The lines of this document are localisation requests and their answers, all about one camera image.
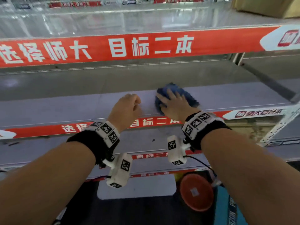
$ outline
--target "black and white square marker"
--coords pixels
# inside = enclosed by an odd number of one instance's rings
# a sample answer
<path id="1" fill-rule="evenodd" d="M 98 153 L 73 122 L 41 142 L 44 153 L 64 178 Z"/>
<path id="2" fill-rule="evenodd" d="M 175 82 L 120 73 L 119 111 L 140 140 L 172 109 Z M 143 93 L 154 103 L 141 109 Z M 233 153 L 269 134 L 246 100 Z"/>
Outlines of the black and white square marker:
<path id="1" fill-rule="evenodd" d="M 110 184 L 110 186 L 112 186 L 112 187 L 115 187 L 115 188 L 120 188 L 120 187 L 122 187 L 122 185 L 119 185 L 119 184 L 117 184 L 117 183 L 112 183 L 112 184 Z"/>
<path id="2" fill-rule="evenodd" d="M 123 160 L 121 164 L 121 169 L 126 170 L 128 172 L 129 168 L 130 168 L 130 162 Z"/>
<path id="3" fill-rule="evenodd" d="M 203 113 L 200 116 L 198 116 L 202 121 L 205 121 L 206 119 L 208 119 L 210 117 L 210 115 L 208 115 L 207 113 Z"/>
<path id="4" fill-rule="evenodd" d="M 116 140 L 118 139 L 118 137 L 114 131 L 110 135 L 108 135 L 108 138 L 110 139 L 110 142 L 112 144 L 114 144 L 114 142 L 116 142 Z"/>
<path id="5" fill-rule="evenodd" d="M 171 150 L 174 148 L 176 148 L 176 141 L 172 140 L 172 141 L 168 142 L 168 149 Z"/>
<path id="6" fill-rule="evenodd" d="M 96 122 L 92 123 L 91 126 L 98 127 L 98 126 L 100 126 L 101 124 L 103 124 L 103 122 L 96 121 Z"/>
<path id="7" fill-rule="evenodd" d="M 112 128 L 109 127 L 109 125 L 106 123 L 103 126 L 101 126 L 100 129 L 102 129 L 105 133 L 109 133 L 110 131 L 112 131 Z"/>
<path id="8" fill-rule="evenodd" d="M 183 162 L 181 162 L 180 160 L 172 162 L 172 163 L 176 166 L 183 164 Z"/>
<path id="9" fill-rule="evenodd" d="M 193 128 L 190 125 L 187 125 L 187 127 L 185 128 L 185 133 L 190 136 L 190 134 L 192 133 Z"/>
<path id="10" fill-rule="evenodd" d="M 191 125 L 196 128 L 198 125 L 200 125 L 202 121 L 200 121 L 199 119 L 195 119 L 194 121 L 192 121 Z"/>

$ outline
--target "forearm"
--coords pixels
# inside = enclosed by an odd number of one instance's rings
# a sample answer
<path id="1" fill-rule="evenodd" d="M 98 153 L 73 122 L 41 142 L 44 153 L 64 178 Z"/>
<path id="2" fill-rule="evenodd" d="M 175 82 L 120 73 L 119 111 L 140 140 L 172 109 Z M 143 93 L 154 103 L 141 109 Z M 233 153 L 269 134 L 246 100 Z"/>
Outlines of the forearm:
<path id="1" fill-rule="evenodd" d="M 79 142 L 63 143 L 0 182 L 0 224 L 51 224 L 95 165 Z"/>
<path id="2" fill-rule="evenodd" d="M 228 129 L 208 133 L 201 148 L 249 224 L 293 221 L 287 215 L 300 200 L 297 170 Z"/>

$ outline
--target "black wristband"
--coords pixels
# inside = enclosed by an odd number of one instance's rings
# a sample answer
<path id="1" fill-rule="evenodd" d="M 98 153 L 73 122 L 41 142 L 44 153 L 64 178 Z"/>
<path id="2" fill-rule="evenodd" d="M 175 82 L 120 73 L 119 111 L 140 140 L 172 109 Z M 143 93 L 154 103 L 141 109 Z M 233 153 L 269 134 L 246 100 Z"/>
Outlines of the black wristband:
<path id="1" fill-rule="evenodd" d="M 120 140 L 118 139 L 113 146 L 107 147 L 103 138 L 95 131 L 84 130 L 68 138 L 67 142 L 77 141 L 87 146 L 96 158 L 96 165 L 101 164 L 104 159 L 113 153 Z"/>
<path id="2" fill-rule="evenodd" d="M 188 116 L 185 121 L 187 122 L 187 121 L 191 120 L 196 114 L 197 113 L 194 113 L 194 114 Z M 202 139 L 205 137 L 206 134 L 208 134 L 209 132 L 211 132 L 213 130 L 216 130 L 216 129 L 230 129 L 230 130 L 232 130 L 224 122 L 215 120 L 212 123 L 205 126 L 205 128 L 203 130 L 198 132 L 194 140 L 191 140 L 185 132 L 183 132 L 183 133 L 186 136 L 185 139 L 186 139 L 187 143 L 190 143 L 190 145 L 194 149 L 201 150 L 201 141 L 202 141 Z"/>

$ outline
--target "white plastic device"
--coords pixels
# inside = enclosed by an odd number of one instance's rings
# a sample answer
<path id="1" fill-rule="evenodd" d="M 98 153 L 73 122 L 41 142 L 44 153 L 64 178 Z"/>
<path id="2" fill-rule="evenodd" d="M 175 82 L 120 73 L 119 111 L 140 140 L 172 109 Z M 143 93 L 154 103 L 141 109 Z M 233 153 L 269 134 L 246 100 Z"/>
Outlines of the white plastic device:
<path id="1" fill-rule="evenodd" d="M 130 178 L 130 170 L 132 166 L 132 157 L 127 153 L 121 153 L 115 156 L 115 159 L 110 162 L 103 160 L 103 163 L 111 167 L 106 184 L 114 188 L 125 186 Z"/>
<path id="2" fill-rule="evenodd" d="M 190 144 L 184 144 L 183 141 L 173 135 L 168 137 L 168 160 L 176 166 L 185 164 L 187 158 L 183 156 L 185 154 L 185 150 L 190 147 Z"/>

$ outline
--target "wristband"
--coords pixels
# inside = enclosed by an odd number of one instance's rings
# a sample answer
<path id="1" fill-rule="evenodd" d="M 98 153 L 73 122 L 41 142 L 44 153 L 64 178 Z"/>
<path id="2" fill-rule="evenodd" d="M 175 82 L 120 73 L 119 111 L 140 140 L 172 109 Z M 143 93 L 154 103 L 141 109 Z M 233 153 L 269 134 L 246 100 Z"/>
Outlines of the wristband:
<path id="1" fill-rule="evenodd" d="M 101 164 L 111 155 L 120 142 L 118 130 L 109 121 L 94 122 L 90 126 L 68 138 L 67 142 L 77 141 L 87 146 L 96 158 L 96 165 Z"/>
<path id="2" fill-rule="evenodd" d="M 194 113 L 187 117 L 182 131 L 186 136 L 186 140 L 195 149 L 201 150 L 201 141 L 206 134 L 215 130 L 228 127 L 222 118 L 215 114 L 205 111 Z"/>

